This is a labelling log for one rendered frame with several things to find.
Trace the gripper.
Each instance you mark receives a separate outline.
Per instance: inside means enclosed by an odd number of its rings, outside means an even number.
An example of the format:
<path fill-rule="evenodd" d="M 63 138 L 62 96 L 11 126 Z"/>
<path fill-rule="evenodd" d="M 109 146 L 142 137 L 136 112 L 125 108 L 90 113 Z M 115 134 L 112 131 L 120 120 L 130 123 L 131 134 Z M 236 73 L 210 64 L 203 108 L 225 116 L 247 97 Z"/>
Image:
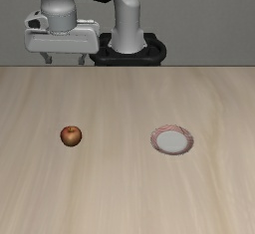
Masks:
<path fill-rule="evenodd" d="M 50 30 L 49 19 L 40 11 L 32 12 L 24 22 L 25 47 L 29 52 L 40 53 L 46 64 L 52 64 L 52 57 L 47 53 L 82 54 L 78 64 L 83 66 L 87 54 L 99 50 L 100 25 L 94 20 L 77 20 L 76 27 L 63 31 Z"/>

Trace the red apple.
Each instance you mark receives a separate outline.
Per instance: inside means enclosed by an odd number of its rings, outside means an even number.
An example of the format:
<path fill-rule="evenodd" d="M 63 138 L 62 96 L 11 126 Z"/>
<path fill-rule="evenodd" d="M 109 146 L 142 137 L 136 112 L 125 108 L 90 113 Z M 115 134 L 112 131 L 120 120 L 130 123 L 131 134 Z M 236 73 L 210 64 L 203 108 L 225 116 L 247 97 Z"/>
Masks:
<path fill-rule="evenodd" d="M 73 147 L 82 140 L 82 132 L 77 126 L 65 126 L 60 133 L 60 139 L 65 146 Z"/>

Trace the white plate with red rim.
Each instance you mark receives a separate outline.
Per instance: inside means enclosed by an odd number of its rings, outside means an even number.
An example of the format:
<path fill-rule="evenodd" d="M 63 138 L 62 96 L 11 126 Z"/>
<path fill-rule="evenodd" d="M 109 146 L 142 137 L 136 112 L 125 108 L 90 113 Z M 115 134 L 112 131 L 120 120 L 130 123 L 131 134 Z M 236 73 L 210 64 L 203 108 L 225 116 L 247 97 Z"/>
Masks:
<path fill-rule="evenodd" d="M 151 133 L 150 143 L 161 153 L 181 155 L 192 149 L 194 138 L 187 129 L 176 124 L 166 124 Z"/>

